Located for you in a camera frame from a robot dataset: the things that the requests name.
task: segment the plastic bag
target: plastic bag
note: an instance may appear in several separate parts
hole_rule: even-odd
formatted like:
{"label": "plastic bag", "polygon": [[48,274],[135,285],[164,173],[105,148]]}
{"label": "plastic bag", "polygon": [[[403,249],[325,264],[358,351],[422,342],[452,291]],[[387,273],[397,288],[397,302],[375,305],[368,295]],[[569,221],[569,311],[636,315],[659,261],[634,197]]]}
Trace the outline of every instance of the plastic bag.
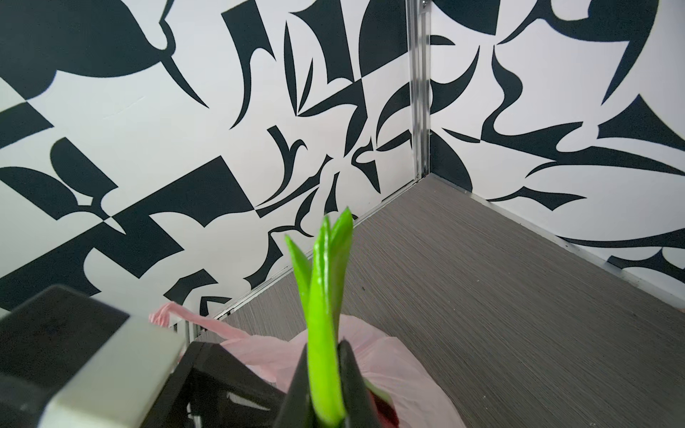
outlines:
{"label": "plastic bag", "polygon": [[[170,302],[150,321],[169,326],[169,314],[213,331],[226,341],[221,346],[276,388],[287,392],[307,331],[289,342],[270,336],[250,335],[219,320],[192,313]],[[340,315],[340,339],[347,339],[354,350],[362,376],[390,394],[403,428],[466,428],[449,397],[425,371],[421,363],[394,337],[349,315]]]}

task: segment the gray floor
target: gray floor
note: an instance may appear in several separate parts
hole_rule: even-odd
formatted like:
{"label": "gray floor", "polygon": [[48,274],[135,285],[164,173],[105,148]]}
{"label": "gray floor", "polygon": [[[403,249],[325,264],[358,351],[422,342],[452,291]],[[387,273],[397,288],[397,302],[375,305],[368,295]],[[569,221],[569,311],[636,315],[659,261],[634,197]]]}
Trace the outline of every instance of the gray floor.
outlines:
{"label": "gray floor", "polygon": [[[345,287],[471,428],[685,427],[685,314],[435,177],[356,229]],[[299,333],[292,274],[227,321]]]}

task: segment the artificial plant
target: artificial plant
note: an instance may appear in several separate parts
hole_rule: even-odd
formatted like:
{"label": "artificial plant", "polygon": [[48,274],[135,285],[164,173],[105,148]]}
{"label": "artificial plant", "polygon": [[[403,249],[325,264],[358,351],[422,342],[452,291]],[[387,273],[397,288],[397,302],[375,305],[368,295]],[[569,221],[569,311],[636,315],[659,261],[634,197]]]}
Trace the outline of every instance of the artificial plant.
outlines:
{"label": "artificial plant", "polygon": [[345,269],[352,245],[352,213],[342,212],[331,228],[324,217],[312,262],[286,236],[302,310],[308,328],[309,382],[320,425],[333,428],[345,419],[338,372],[338,324],[343,304]]}

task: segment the metal corner post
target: metal corner post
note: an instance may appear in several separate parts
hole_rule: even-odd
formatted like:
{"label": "metal corner post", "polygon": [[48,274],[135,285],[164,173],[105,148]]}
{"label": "metal corner post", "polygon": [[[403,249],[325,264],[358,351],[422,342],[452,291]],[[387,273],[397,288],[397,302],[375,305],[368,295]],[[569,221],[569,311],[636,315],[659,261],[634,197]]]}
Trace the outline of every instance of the metal corner post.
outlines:
{"label": "metal corner post", "polygon": [[414,181],[429,173],[430,0],[406,0]]}

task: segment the black and white wall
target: black and white wall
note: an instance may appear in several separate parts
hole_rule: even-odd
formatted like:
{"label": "black and white wall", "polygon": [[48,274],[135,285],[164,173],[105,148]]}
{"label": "black and white wall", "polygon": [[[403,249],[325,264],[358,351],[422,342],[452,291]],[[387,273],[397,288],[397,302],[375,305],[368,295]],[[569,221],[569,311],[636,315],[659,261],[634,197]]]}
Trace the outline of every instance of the black and white wall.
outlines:
{"label": "black and white wall", "polygon": [[432,170],[685,301],[685,3],[434,0]]}
{"label": "black and white wall", "polygon": [[0,307],[241,297],[412,181],[406,51],[402,0],[0,2]]}

